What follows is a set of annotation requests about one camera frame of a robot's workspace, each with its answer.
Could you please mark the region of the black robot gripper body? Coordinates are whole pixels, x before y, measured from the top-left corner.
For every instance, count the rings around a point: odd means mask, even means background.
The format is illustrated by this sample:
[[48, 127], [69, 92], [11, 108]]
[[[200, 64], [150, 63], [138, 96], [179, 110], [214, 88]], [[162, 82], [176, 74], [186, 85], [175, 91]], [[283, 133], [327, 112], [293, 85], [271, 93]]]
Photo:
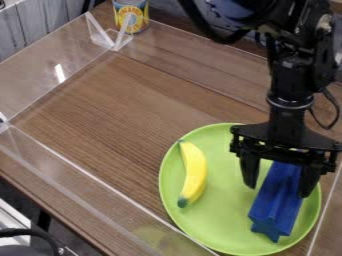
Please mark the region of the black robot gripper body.
[[321, 174], [334, 172], [342, 143], [325, 137], [307, 127], [273, 132], [269, 123], [239, 125], [230, 128], [230, 151], [240, 160], [242, 155], [256, 155], [261, 160], [279, 161], [301, 166], [318, 163]]

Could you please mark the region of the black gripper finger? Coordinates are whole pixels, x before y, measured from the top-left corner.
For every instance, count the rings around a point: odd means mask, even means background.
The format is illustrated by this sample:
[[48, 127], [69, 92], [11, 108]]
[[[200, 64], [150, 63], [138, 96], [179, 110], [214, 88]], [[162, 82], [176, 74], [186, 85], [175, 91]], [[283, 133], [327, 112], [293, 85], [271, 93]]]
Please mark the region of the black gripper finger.
[[256, 187], [256, 181], [259, 177], [259, 164], [261, 158], [256, 155], [240, 156], [240, 170], [243, 176], [243, 182], [247, 187], [254, 189]]
[[318, 163], [311, 163], [302, 167], [299, 185], [298, 185], [298, 195], [301, 198], [310, 196], [317, 183], [321, 178], [321, 165]]

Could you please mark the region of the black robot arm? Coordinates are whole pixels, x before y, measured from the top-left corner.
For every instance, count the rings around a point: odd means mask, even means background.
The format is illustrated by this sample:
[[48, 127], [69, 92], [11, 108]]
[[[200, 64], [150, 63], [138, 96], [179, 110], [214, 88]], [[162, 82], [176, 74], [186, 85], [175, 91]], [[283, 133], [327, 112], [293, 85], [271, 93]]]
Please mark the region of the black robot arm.
[[319, 178], [335, 170], [342, 144], [305, 124], [314, 95], [330, 97], [335, 80], [334, 20], [330, 0], [204, 0], [210, 11], [235, 27], [223, 36], [204, 18], [194, 0], [178, 0], [203, 34], [220, 44], [235, 43], [254, 31], [266, 39], [271, 86], [269, 121], [231, 127], [230, 151], [240, 159], [244, 184], [256, 186], [263, 159], [302, 169], [298, 196], [310, 196]]

